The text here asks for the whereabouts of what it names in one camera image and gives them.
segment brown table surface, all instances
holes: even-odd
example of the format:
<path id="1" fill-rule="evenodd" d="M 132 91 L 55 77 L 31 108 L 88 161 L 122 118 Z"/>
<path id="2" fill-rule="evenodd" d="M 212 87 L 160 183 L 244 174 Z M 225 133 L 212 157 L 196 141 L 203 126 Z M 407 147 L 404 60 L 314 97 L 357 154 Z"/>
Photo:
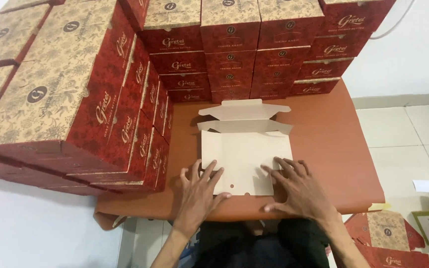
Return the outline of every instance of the brown table surface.
<path id="1" fill-rule="evenodd" d="M 330 94 L 266 100 L 264 103 L 291 107 L 290 113 L 278 113 L 276 121 L 294 125 L 289 135 L 294 158 L 307 162 L 340 213 L 366 212 L 372 203 L 385 202 L 354 105 L 342 80 Z M 201 134 L 196 123 L 206 118 L 199 116 L 198 111 L 212 106 L 216 104 L 175 105 L 167 185 L 163 193 L 107 193 L 98 197 L 95 211 L 174 219 L 181 202 L 180 170 L 201 157 Z M 278 187 L 275 187 L 274 196 L 233 196 L 220 204 L 207 220 L 283 218 L 286 215 L 265 213 L 261 208 L 274 200 L 283 202 L 285 199 L 285 192 Z"/>

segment right hand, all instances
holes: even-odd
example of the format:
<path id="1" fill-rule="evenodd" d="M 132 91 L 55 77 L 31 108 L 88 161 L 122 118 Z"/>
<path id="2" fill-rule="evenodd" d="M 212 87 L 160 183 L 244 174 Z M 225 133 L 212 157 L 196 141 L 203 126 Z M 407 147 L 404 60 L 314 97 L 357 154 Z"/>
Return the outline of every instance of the right hand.
<path id="1" fill-rule="evenodd" d="M 319 182 L 309 172 L 303 160 L 296 162 L 279 157 L 275 157 L 274 160 L 281 165 L 288 178 L 277 170 L 266 166 L 261 167 L 286 189 L 287 201 L 267 204 L 264 211 L 278 210 L 290 215 L 309 218 L 320 224 L 337 219 L 337 210 L 327 198 Z"/>

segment person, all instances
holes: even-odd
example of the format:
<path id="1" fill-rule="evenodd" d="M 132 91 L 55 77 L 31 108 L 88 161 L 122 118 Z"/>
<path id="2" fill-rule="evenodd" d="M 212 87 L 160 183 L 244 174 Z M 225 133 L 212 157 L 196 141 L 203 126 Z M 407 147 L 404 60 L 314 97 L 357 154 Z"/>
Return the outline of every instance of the person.
<path id="1" fill-rule="evenodd" d="M 201 268 L 327 268 L 325 248 L 330 245 L 346 268 L 368 268 L 344 226 L 341 215 L 327 198 L 318 181 L 303 160 L 274 160 L 280 164 L 285 177 L 276 170 L 261 166 L 280 183 L 287 192 L 284 203 L 267 204 L 265 212 L 281 211 L 292 217 L 282 219 L 277 234 L 229 239 L 201 254 L 195 267 Z M 187 168 L 181 170 L 182 204 L 165 244 L 152 263 L 152 268 L 173 267 L 187 242 L 206 217 L 218 204 L 230 198 L 222 193 L 213 198 L 216 183 L 224 169 L 220 168 L 210 178 L 216 161 L 200 177 L 197 160 L 187 177 Z"/>

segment hand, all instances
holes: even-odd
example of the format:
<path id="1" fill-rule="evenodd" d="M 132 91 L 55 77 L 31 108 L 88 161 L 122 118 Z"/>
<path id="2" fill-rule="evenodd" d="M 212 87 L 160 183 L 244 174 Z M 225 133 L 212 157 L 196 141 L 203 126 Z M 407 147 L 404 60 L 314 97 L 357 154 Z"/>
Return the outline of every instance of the hand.
<path id="1" fill-rule="evenodd" d="M 261 167 L 286 189 L 287 201 L 267 204 L 264 207 L 266 212 L 279 210 L 290 215 L 313 219 L 319 224 L 337 219 L 337 210 L 303 160 L 295 162 L 279 157 L 275 157 L 274 160 L 281 165 L 288 178 L 269 167 Z"/>
<path id="2" fill-rule="evenodd" d="M 231 197 L 230 193 L 222 193 L 213 199 L 215 185 L 221 178 L 224 168 L 220 168 L 210 179 L 210 174 L 216 166 L 216 160 L 214 160 L 200 178 L 198 175 L 200 163 L 200 159 L 194 162 L 190 180 L 186 178 L 187 168 L 182 168 L 180 173 L 183 185 L 183 199 L 173 223 L 173 228 L 178 229 L 188 238 L 196 232 L 201 223 L 221 201 Z"/>

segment finger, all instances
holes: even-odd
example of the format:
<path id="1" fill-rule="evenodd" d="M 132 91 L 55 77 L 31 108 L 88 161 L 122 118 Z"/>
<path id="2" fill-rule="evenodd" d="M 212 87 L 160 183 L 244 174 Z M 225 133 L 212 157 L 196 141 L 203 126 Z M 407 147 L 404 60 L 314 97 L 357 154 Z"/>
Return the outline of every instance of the finger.
<path id="1" fill-rule="evenodd" d="M 277 170 L 273 170 L 272 168 L 265 165 L 261 165 L 261 168 L 264 169 L 267 173 L 271 174 L 271 177 L 280 182 L 284 187 L 287 186 L 287 179 L 277 172 Z"/>
<path id="2" fill-rule="evenodd" d="M 306 162 L 305 162 L 304 160 L 299 160 L 299 164 L 301 164 L 301 165 L 303 165 L 303 166 L 304 166 L 304 168 L 305 168 L 305 170 L 306 170 L 306 174 L 307 174 L 307 176 L 309 176 L 309 175 L 310 175 L 310 172 L 309 172 L 309 168 L 307 167 Z"/>
<path id="3" fill-rule="evenodd" d="M 192 181 L 197 181 L 200 179 L 200 177 L 198 176 L 198 170 L 200 168 L 200 164 L 201 164 L 201 159 L 198 159 L 196 162 L 194 162 L 193 167 L 191 169 L 191 180 Z"/>
<path id="4" fill-rule="evenodd" d="M 213 169 L 216 167 L 216 160 L 213 160 L 208 167 L 205 169 L 205 172 L 202 176 L 202 179 L 205 181 L 208 181 L 211 175 L 211 172 L 213 171 Z"/>
<path id="5" fill-rule="evenodd" d="M 221 175 L 223 175 L 224 168 L 220 168 L 216 174 L 214 174 L 213 178 L 210 180 L 210 186 L 214 189 L 216 184 L 218 183 L 219 179 L 221 178 Z"/>
<path id="6" fill-rule="evenodd" d="M 286 204 L 284 203 L 271 203 L 264 206 L 265 212 L 271 212 L 271 211 L 283 211 L 286 212 Z"/>
<path id="7" fill-rule="evenodd" d="M 296 162 L 296 161 L 292 161 L 292 160 L 289 160 L 289 159 L 287 159 L 287 158 L 284 158 L 284 161 L 285 161 L 286 163 L 288 163 L 289 165 L 291 165 L 291 166 L 292 166 L 292 168 L 294 169 L 294 172 L 295 172 L 299 177 L 302 177 L 302 173 L 301 173 L 301 171 L 300 171 L 300 169 L 299 169 L 299 166 L 297 165 L 297 162 Z"/>
<path id="8" fill-rule="evenodd" d="M 213 204 L 211 205 L 211 210 L 214 210 L 218 204 L 223 201 L 224 199 L 228 199 L 230 198 L 232 195 L 230 193 L 221 193 L 219 195 L 217 195 L 214 199 L 213 199 Z"/>
<path id="9" fill-rule="evenodd" d="M 186 173 L 188 171 L 188 168 L 182 168 L 182 171 L 180 172 L 180 179 L 182 180 L 183 188 L 187 187 L 190 181 L 186 178 Z"/>
<path id="10" fill-rule="evenodd" d="M 284 169 L 284 170 L 286 170 L 286 172 L 288 172 L 289 174 L 294 174 L 294 172 L 292 171 L 292 167 L 288 164 L 288 163 L 286 163 L 284 160 L 282 160 L 281 158 L 279 158 L 279 157 L 274 157 L 274 160 L 276 161 L 276 162 L 278 162 L 279 163 L 279 165 L 281 165 L 281 167 Z"/>

